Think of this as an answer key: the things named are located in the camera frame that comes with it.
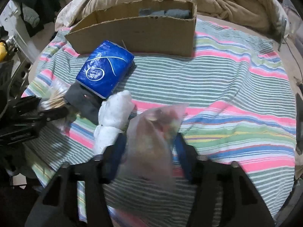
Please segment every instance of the printed logo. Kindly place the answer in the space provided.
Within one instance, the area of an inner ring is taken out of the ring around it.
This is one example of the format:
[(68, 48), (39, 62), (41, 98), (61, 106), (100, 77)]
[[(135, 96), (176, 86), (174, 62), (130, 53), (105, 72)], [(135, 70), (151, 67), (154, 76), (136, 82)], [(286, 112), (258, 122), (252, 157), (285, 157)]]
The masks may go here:
[(86, 71), (86, 77), (91, 81), (99, 81), (105, 75), (105, 72), (101, 68), (90, 67)]

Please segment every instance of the gray cloth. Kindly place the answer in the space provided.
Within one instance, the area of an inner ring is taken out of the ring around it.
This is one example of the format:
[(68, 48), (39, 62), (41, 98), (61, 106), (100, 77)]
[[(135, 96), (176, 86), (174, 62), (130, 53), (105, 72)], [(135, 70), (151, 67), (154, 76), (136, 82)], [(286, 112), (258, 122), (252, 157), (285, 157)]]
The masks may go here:
[(80, 112), (81, 116), (98, 125), (98, 113), (103, 101), (99, 96), (78, 82), (74, 82), (69, 87), (64, 98)]
[(139, 16), (169, 16), (178, 19), (191, 19), (191, 12), (183, 9), (152, 11), (150, 8), (144, 8), (139, 10)]
[(25, 4), (22, 4), (22, 12), (24, 16), (24, 21), (28, 22), (31, 27), (35, 28), (39, 24), (40, 18), (35, 10), (31, 9)]

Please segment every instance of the white cloth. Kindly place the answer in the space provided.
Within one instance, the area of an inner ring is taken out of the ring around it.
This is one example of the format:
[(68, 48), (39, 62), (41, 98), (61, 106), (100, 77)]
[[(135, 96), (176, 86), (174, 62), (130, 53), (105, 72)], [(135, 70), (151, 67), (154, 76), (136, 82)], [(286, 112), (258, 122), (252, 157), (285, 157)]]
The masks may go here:
[(55, 22), (55, 31), (62, 27), (70, 27), (75, 22), (79, 13), (82, 13), (88, 0), (72, 0), (58, 14)]
[(128, 90), (110, 96), (106, 102), (102, 102), (99, 109), (99, 124), (112, 126), (122, 130), (134, 109), (131, 102), (131, 93)]
[(113, 145), (119, 133), (123, 133), (134, 104), (128, 90), (118, 92), (102, 102), (99, 109), (99, 125), (94, 131), (93, 153), (102, 154), (107, 146)]
[(123, 133), (123, 131), (115, 127), (98, 125), (94, 132), (95, 144), (93, 147), (93, 153), (95, 155), (103, 154), (104, 149), (107, 146), (115, 143), (119, 133)]

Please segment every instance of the white towel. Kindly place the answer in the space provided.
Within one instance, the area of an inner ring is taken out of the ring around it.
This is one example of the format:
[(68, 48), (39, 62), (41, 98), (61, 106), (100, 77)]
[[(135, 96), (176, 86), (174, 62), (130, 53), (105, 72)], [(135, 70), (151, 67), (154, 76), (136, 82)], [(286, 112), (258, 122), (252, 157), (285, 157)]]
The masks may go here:
[(123, 129), (128, 117), (134, 109), (131, 102), (131, 94), (128, 90), (118, 92), (110, 96), (106, 102), (102, 102), (99, 110), (99, 124)]
[(96, 127), (96, 131), (94, 132), (95, 144), (93, 148), (93, 153), (95, 155), (103, 154), (104, 149), (107, 146), (113, 145), (115, 143), (119, 133), (123, 133), (122, 130), (115, 127), (100, 125)]
[(110, 96), (99, 109), (99, 125), (94, 131), (94, 154), (103, 154), (107, 146), (113, 145), (119, 133), (123, 133), (134, 104), (128, 90)]

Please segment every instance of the blue tissue pack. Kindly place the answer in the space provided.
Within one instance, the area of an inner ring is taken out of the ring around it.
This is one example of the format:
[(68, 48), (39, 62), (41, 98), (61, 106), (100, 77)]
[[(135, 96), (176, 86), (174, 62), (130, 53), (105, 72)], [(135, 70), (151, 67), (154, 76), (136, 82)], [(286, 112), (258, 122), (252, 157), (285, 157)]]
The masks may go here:
[(132, 53), (106, 40), (91, 53), (76, 81), (106, 99), (125, 76), (133, 59)]

